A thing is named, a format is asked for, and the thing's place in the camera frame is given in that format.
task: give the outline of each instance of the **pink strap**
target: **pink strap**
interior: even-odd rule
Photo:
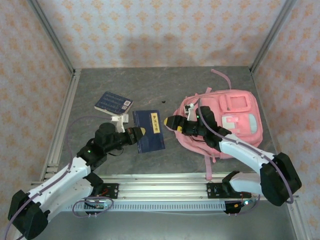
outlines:
[[[223,74],[220,71],[214,70],[214,69],[211,69],[211,72],[214,73],[214,74],[218,74],[219,76],[223,77],[227,81],[227,83],[229,85],[229,89],[231,89],[231,81],[230,81],[230,79],[229,79],[229,77],[227,75]]]
[[[211,170],[211,161],[209,156],[204,156],[204,162],[205,162],[205,178],[207,180],[212,180],[212,170]]]
[[[206,88],[205,93],[206,93],[206,94],[208,94],[208,93],[210,93],[210,92],[211,92],[211,90],[212,90],[212,88],[211,88],[211,87],[207,87],[207,88]]]

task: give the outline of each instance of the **dark blue book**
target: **dark blue book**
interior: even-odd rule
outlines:
[[[126,114],[133,103],[131,99],[106,91],[94,108],[112,116],[120,116]]]
[[[140,154],[166,148],[158,110],[133,111],[133,121],[136,127],[145,128],[145,135],[137,142]]]

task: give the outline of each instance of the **yellow label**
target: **yellow label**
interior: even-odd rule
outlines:
[[[160,133],[160,126],[159,126],[159,120],[158,120],[158,115],[157,113],[151,113],[151,121],[152,121],[152,127],[153,127],[153,132],[155,134]]]

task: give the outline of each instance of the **wall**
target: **wall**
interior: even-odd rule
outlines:
[[[39,0],[75,68],[249,66],[285,0]]]
[[[277,151],[302,180],[310,229],[320,239],[320,5],[298,0],[255,75]]]
[[[38,181],[70,74],[25,0],[0,1],[0,236],[12,195]]]

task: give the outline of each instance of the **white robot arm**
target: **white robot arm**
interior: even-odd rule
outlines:
[[[183,116],[171,116],[164,123],[173,130],[179,127],[185,135],[203,136],[208,146],[237,158],[256,172],[231,172],[221,183],[210,183],[213,191],[208,192],[208,197],[219,199],[224,195],[232,199],[238,198],[241,192],[256,193],[264,195],[272,204],[281,206],[301,188],[301,181],[287,155],[275,155],[243,142],[227,129],[217,126],[209,107],[200,108],[203,112],[201,118],[205,118],[209,125],[203,124],[201,118],[197,117],[198,113],[189,120]],[[8,219],[27,240],[38,236],[65,207],[101,193],[103,181],[93,171],[106,161],[107,153],[124,145],[135,144],[146,132],[140,127],[127,128],[125,131],[119,126],[117,128],[121,132],[116,132],[111,123],[102,124],[95,132],[95,137],[69,165],[28,193],[20,190],[13,196]]]
[[[93,171],[107,160],[110,151],[133,145],[146,133],[142,127],[117,128],[121,132],[116,132],[112,123],[103,123],[72,162],[42,185],[13,195],[8,219],[27,240],[38,236],[67,206],[101,194],[105,184]]]

